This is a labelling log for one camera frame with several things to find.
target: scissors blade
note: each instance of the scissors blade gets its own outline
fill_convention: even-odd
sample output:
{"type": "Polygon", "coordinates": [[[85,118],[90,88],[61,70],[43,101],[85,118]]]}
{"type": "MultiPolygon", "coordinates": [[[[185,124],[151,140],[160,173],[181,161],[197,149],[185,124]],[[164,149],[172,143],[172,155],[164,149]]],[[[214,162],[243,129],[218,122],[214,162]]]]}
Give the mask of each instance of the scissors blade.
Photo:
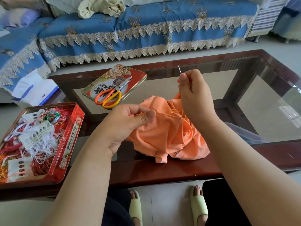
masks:
{"type": "Polygon", "coordinates": [[[118,91],[121,91],[122,88],[129,83],[129,81],[132,79],[132,76],[130,76],[129,78],[127,78],[126,80],[124,80],[118,87],[117,87],[117,90],[118,91]]]}

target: beige lace trim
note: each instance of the beige lace trim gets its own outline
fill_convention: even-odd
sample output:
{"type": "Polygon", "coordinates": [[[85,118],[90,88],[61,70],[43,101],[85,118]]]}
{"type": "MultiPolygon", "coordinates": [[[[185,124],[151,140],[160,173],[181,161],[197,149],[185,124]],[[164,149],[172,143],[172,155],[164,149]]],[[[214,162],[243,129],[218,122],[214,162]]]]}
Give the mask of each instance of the beige lace trim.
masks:
{"type": "Polygon", "coordinates": [[[72,34],[72,35],[58,35],[51,36],[46,38],[40,38],[40,45],[43,50],[46,50],[46,45],[54,48],[54,45],[60,47],[61,44],[67,46],[70,44],[74,46],[74,43],[81,45],[82,42],[89,44],[89,42],[96,44],[96,41],[103,44],[103,41],[106,40],[108,43],[111,43],[113,40],[115,43],[118,42],[118,39],[124,41],[125,37],[132,39],[132,36],[138,38],[139,35],[145,37],[146,34],[151,36],[153,32],[157,35],[162,32],[166,34],[169,30],[171,33],[176,30],[180,32],[182,29],[186,32],[189,28],[194,31],[197,27],[198,30],[201,30],[202,27],[205,27],[208,30],[211,26],[213,29],[216,29],[218,26],[220,29],[223,29],[225,26],[229,28],[234,26],[243,27],[247,24],[249,28],[252,25],[252,20],[254,16],[232,16],[232,17],[223,17],[223,18],[198,18],[191,20],[179,20],[179,21],[169,21],[161,22],[158,24],[144,25],[133,27],[126,30],[120,30],[115,32],[99,32],[99,33],[87,33],[87,34],[72,34]]]}
{"type": "MultiPolygon", "coordinates": [[[[37,41],[33,40],[30,44],[25,46],[20,52],[15,54],[0,70],[0,87],[12,86],[11,78],[18,78],[17,73],[20,73],[19,68],[24,69],[24,63],[28,64],[28,59],[34,59],[33,54],[40,55],[37,41]]],[[[47,78],[51,70],[45,63],[38,68],[39,75],[42,78],[47,78]]]]}
{"type": "Polygon", "coordinates": [[[197,41],[184,41],[177,42],[171,44],[163,44],[163,45],[155,45],[145,48],[127,50],[127,51],[118,51],[118,52],[103,52],[103,53],[87,53],[81,54],[77,56],[58,56],[53,58],[50,62],[48,62],[49,67],[56,71],[57,68],[60,67],[60,63],[80,63],[83,64],[85,61],[90,63],[92,60],[96,60],[101,62],[103,59],[105,62],[110,58],[110,60],[114,60],[115,58],[120,60],[122,57],[134,58],[143,56],[149,56],[154,54],[166,54],[171,52],[177,52],[179,49],[183,50],[191,50],[191,49],[203,49],[203,48],[215,48],[217,46],[226,46],[230,47],[231,45],[235,46],[237,43],[243,41],[243,38],[220,38],[214,40],[197,40],[197,41]]]}

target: person's left arm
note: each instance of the person's left arm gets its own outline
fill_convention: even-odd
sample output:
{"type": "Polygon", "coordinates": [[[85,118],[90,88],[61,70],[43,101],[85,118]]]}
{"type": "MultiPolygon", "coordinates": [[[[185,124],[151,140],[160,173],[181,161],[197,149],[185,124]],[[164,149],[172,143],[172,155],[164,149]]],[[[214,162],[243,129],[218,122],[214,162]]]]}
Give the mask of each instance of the person's left arm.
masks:
{"type": "Polygon", "coordinates": [[[143,106],[116,106],[81,149],[43,225],[101,225],[112,155],[134,129],[155,116],[154,110],[143,106]],[[140,112],[145,113],[129,117],[140,112]]]}

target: orange cloth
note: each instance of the orange cloth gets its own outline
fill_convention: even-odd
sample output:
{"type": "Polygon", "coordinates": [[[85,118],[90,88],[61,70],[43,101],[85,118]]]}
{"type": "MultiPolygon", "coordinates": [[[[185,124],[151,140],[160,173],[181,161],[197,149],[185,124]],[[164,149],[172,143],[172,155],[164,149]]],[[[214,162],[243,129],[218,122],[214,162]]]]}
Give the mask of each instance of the orange cloth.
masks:
{"type": "Polygon", "coordinates": [[[134,143],[135,150],[156,157],[157,163],[167,163],[168,155],[194,160],[210,153],[204,138],[185,115],[179,93],[168,101],[151,96],[140,105],[154,109],[156,117],[126,139],[134,143]]]}

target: beige cloth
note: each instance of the beige cloth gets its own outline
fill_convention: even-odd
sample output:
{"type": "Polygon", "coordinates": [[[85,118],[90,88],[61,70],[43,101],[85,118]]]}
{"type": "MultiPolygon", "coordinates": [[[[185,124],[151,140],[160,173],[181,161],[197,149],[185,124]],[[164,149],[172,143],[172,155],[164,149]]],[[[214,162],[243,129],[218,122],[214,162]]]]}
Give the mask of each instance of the beige cloth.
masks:
{"type": "Polygon", "coordinates": [[[77,8],[80,18],[90,18],[94,13],[104,13],[110,16],[119,17],[126,6],[122,0],[83,0],[77,8]]]}

